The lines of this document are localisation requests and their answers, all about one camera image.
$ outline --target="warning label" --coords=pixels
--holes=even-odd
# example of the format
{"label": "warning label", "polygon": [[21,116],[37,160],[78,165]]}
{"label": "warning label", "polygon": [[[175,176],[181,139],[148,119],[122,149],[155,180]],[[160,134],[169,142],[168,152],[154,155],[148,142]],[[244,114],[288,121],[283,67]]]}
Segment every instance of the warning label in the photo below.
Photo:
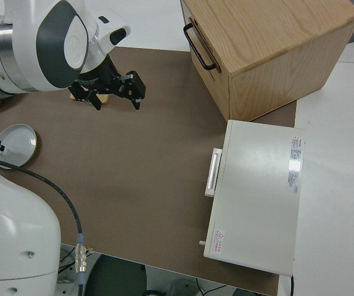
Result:
{"label": "warning label", "polygon": [[215,232],[213,235],[213,247],[212,247],[213,253],[220,254],[222,252],[224,237],[225,237],[224,230],[215,229]]}

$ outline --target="drawer handle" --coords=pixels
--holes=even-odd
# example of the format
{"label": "drawer handle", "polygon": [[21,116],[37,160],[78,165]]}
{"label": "drawer handle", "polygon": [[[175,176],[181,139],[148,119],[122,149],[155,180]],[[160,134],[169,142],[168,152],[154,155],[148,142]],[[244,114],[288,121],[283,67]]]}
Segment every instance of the drawer handle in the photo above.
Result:
{"label": "drawer handle", "polygon": [[214,197],[218,170],[220,169],[222,149],[213,149],[212,162],[208,171],[207,185],[204,195]]}
{"label": "drawer handle", "polygon": [[197,48],[195,47],[195,44],[192,42],[192,39],[189,37],[187,31],[191,28],[193,28],[193,24],[192,23],[188,23],[187,25],[184,26],[184,35],[188,40],[189,45],[192,47],[192,50],[195,52],[195,55],[197,56],[197,58],[199,59],[200,64],[202,65],[202,67],[205,70],[213,70],[216,68],[216,63],[212,64],[212,65],[206,65],[205,61],[203,60],[202,56],[199,54],[199,51],[197,51]]}

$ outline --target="black handle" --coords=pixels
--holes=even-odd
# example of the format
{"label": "black handle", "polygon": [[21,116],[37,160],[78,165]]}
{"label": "black handle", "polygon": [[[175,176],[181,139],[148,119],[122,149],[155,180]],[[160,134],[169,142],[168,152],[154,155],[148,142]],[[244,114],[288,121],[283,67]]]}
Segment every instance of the black handle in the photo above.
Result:
{"label": "black handle", "polygon": [[216,68],[216,63],[212,64],[212,65],[206,65],[206,63],[204,62],[202,56],[199,54],[199,52],[197,51],[197,48],[195,47],[195,44],[192,42],[192,40],[190,39],[187,31],[191,28],[193,28],[193,24],[192,23],[188,23],[187,25],[184,26],[184,35],[188,40],[189,45],[192,47],[192,50],[195,52],[195,55],[197,56],[197,58],[199,59],[200,64],[202,65],[202,67],[205,70],[213,70]]}

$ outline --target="white handle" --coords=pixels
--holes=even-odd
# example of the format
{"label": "white handle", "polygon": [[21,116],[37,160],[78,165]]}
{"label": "white handle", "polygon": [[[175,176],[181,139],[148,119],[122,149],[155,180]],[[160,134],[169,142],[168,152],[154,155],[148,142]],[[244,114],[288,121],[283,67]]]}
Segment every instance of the white handle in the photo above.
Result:
{"label": "white handle", "polygon": [[[96,19],[97,43],[104,54],[108,54],[123,38],[130,34],[130,26],[115,11],[103,6],[87,6]],[[123,34],[114,42],[112,35],[123,30]]]}
{"label": "white handle", "polygon": [[209,197],[214,197],[215,195],[216,179],[218,177],[218,169],[220,168],[221,155],[222,149],[213,149],[212,162],[208,171],[207,185],[204,194]]}

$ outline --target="label sticker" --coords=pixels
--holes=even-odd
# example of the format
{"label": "label sticker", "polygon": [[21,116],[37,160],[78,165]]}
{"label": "label sticker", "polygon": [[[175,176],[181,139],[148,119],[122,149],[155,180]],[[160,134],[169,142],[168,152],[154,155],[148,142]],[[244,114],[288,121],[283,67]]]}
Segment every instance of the label sticker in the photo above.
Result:
{"label": "label sticker", "polygon": [[303,139],[294,136],[290,145],[288,185],[291,191],[296,194],[299,191],[299,177],[302,169],[302,144]]}
{"label": "label sticker", "polygon": [[222,245],[224,242],[225,231],[220,229],[215,229],[215,233],[213,235],[213,247],[212,252],[216,254],[221,254]]}

